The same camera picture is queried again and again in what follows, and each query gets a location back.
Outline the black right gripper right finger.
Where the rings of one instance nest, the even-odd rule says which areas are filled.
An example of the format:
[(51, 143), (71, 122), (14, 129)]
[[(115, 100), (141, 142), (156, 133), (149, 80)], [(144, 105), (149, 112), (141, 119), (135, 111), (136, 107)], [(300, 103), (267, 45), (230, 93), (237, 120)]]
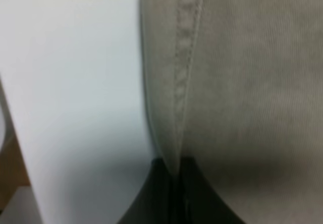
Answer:
[(244, 223), (212, 189), (195, 159), (181, 159), (177, 185), (178, 223)]

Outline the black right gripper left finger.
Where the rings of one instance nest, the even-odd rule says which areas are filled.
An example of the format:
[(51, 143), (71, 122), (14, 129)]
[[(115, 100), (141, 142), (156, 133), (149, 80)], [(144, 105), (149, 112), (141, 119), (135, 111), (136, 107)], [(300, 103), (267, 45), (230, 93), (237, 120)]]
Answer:
[(176, 205), (175, 179), (164, 161), (157, 158), (152, 161), (142, 189), (119, 223), (176, 223)]

